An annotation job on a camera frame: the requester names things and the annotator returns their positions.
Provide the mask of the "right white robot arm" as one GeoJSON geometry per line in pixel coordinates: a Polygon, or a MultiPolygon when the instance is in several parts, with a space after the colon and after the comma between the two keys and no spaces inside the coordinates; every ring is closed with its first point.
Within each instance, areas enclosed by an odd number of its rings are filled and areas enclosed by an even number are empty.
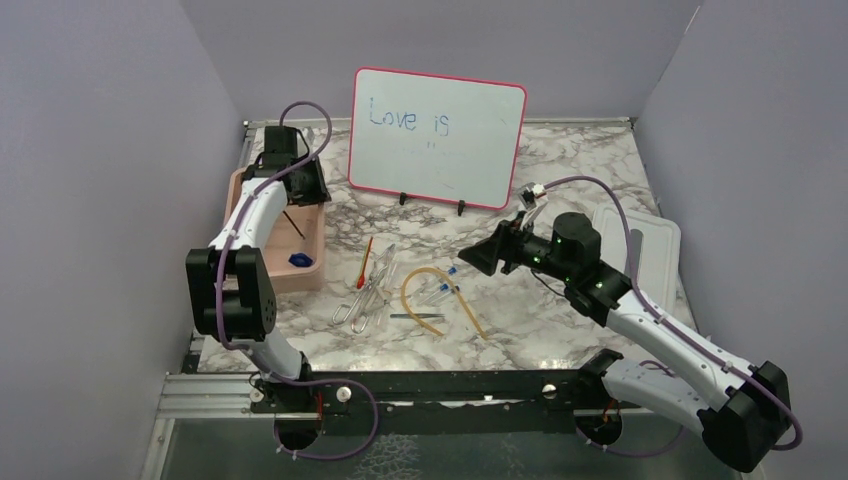
{"type": "Polygon", "coordinates": [[[688,328],[601,258],[602,239],[584,214],[556,217],[550,238],[503,220],[492,235],[459,251],[481,273],[527,267],[559,280],[570,306],[625,336],[670,368],[650,371],[616,354],[577,380],[579,398],[600,407],[634,403],[700,436],[726,466],[750,473],[793,422],[786,373],[770,361],[756,366],[688,328]]]}

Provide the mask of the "metal crucible tongs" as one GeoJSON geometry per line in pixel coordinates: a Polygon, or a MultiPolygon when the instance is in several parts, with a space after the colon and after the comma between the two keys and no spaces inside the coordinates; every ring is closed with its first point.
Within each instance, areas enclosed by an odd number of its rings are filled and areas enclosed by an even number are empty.
{"type": "Polygon", "coordinates": [[[332,325],[340,326],[347,323],[354,334],[362,334],[367,329],[373,319],[379,318],[382,315],[383,308],[389,303],[390,300],[385,305],[379,308],[374,308],[372,310],[367,311],[364,306],[366,294],[368,292],[366,282],[364,287],[355,296],[351,304],[340,304],[336,308],[331,317],[332,325]]]}

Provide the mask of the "pink plastic bin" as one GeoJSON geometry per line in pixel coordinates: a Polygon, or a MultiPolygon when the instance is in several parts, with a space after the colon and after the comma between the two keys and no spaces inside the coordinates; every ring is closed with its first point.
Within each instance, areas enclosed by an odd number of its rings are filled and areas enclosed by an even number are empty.
{"type": "Polygon", "coordinates": [[[277,294],[322,288],[326,208],[291,203],[277,182],[251,201],[238,223],[232,248],[258,247],[277,294]]]}

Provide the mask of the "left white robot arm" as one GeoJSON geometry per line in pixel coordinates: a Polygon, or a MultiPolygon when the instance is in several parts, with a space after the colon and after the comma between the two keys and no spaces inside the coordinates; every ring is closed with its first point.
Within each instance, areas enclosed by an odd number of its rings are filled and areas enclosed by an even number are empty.
{"type": "Polygon", "coordinates": [[[270,126],[256,160],[231,176],[222,230],[185,260],[196,330],[277,381],[277,398],[294,411],[310,405],[315,386],[304,353],[276,327],[277,297],[320,289],[329,201],[303,132],[270,126]]]}

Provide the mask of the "graduated cylinder blue base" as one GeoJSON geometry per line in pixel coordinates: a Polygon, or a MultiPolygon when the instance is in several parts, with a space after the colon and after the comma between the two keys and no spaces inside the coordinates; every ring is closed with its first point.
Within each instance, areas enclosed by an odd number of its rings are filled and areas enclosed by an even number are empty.
{"type": "Polygon", "coordinates": [[[314,260],[306,253],[297,252],[289,256],[288,263],[296,268],[309,268],[314,264],[314,260]]]}

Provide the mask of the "black wire tripod stand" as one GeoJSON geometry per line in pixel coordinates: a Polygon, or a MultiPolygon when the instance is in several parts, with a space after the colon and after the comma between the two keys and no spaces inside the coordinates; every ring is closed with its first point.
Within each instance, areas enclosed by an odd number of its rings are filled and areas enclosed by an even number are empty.
{"type": "Polygon", "coordinates": [[[306,239],[305,234],[303,233],[302,229],[298,226],[298,224],[294,221],[294,219],[291,217],[291,215],[289,214],[289,212],[288,212],[288,211],[286,211],[286,210],[284,210],[282,213],[283,213],[284,217],[286,218],[286,220],[288,221],[288,223],[291,225],[291,227],[292,227],[292,228],[295,230],[295,232],[299,235],[299,237],[300,237],[302,240],[304,240],[304,241],[305,241],[305,239],[306,239]]]}

